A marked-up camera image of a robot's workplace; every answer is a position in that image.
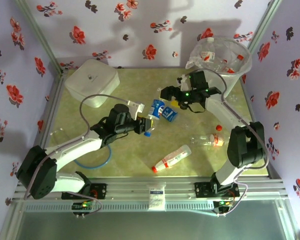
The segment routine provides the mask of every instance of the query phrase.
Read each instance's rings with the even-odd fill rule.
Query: floral wallpaper
[[[300,0],[282,1],[243,83],[300,228]]]
[[[271,2],[24,1],[64,70],[92,58],[123,68],[183,67],[196,42],[212,36],[247,46]]]
[[[0,232],[56,75],[14,1],[0,1]]]

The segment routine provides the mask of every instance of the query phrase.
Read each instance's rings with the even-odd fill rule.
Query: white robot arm
[[[168,86],[161,91],[161,98],[171,101],[172,97],[178,101],[181,109],[190,108],[189,105],[199,103],[204,109],[214,114],[229,131],[231,131],[227,149],[227,160],[225,164],[211,177],[211,187],[215,193],[232,188],[235,179],[252,164],[263,157],[265,152],[262,144],[255,138],[243,122],[249,121],[238,119],[238,114],[227,101],[222,100],[222,92],[215,86],[220,84],[209,84],[206,81],[204,71],[195,71],[188,74],[191,89],[184,90],[175,86]],[[264,127],[260,122],[251,122],[249,125],[264,142]]]
[[[89,195],[89,180],[81,172],[59,173],[58,171],[71,161],[111,144],[117,135],[134,131],[137,134],[146,132],[151,127],[151,120],[138,117],[144,105],[132,101],[116,104],[109,116],[102,118],[89,131],[61,145],[42,149],[32,147],[26,155],[16,176],[26,187],[34,182],[29,193],[34,199],[41,199],[51,192],[73,192]],[[45,159],[37,174],[35,171]]]

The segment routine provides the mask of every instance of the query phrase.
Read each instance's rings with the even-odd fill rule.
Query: white plastic box
[[[119,83],[119,75],[115,68],[98,60],[89,59],[65,80],[64,85],[71,96],[81,102],[93,94],[111,95]],[[106,100],[105,96],[95,96],[84,103],[92,108],[99,108]]]

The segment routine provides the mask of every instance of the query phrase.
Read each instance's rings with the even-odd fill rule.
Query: clear plastic bottle
[[[167,169],[180,162],[182,159],[188,157],[191,150],[188,145],[181,146],[178,150],[171,152],[165,156],[160,162],[152,167],[152,171],[157,173],[160,170]]]
[[[225,143],[225,139],[220,133],[208,135],[195,135],[190,138],[192,145],[220,147]]]
[[[214,41],[213,37],[208,37],[206,45],[202,47],[201,58],[205,63],[214,63],[215,61],[216,49]]]
[[[144,133],[146,137],[151,137],[152,131],[158,126],[160,116],[165,108],[165,103],[159,98],[161,88],[157,88],[154,93],[153,102],[148,112],[147,118],[152,121],[151,128]]]
[[[226,65],[224,68],[224,72],[234,74],[240,70],[240,66],[242,64],[242,60],[244,59],[244,56],[238,55],[234,61],[231,61],[229,64]]]

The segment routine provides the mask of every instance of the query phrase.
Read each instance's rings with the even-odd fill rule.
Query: metal frame
[[[34,17],[32,16],[28,5],[24,0],[15,0],[23,14],[28,19],[32,29],[42,43],[44,49],[49,55],[51,62],[60,74],[60,68],[56,61],[53,52],[51,51],[47,41],[45,40],[41,30],[39,29]],[[248,49],[253,53],[269,22],[277,11],[282,0],[274,0],[271,6],[264,14],[262,21],[258,26],[258,30],[250,43]],[[54,81],[51,89],[50,101],[44,114],[46,123],[45,130],[42,135],[38,136],[35,144],[45,147],[50,139],[50,132],[56,117],[56,112],[61,100],[61,95],[64,89],[64,80],[66,72],[59,75]],[[250,101],[246,101],[252,119],[255,116],[252,112]],[[285,190],[283,181],[278,175],[273,174],[271,169],[268,169],[269,176],[241,176],[238,181],[248,184],[249,190],[243,201],[250,200],[275,200],[278,209],[279,218],[283,226],[284,233],[287,239],[296,239],[296,221],[292,214],[288,195]],[[169,211],[192,211],[202,213],[203,210],[211,209],[212,200],[231,200],[226,198],[209,198],[196,199],[194,183],[207,182],[209,177],[109,177],[109,178],[92,178],[93,183],[106,183],[106,197],[102,200],[105,208],[104,212],[140,212],[147,211],[147,202],[149,201],[149,186],[156,184],[165,184],[165,199],[166,205],[169,206]],[[19,183],[16,187],[13,203],[6,216],[6,221],[1,231],[0,240],[15,240],[18,235],[18,229],[22,223],[23,214],[26,212],[72,212],[69,206],[73,202],[61,200],[61,193],[51,193],[40,200],[30,199],[27,202],[23,200],[25,188]]]

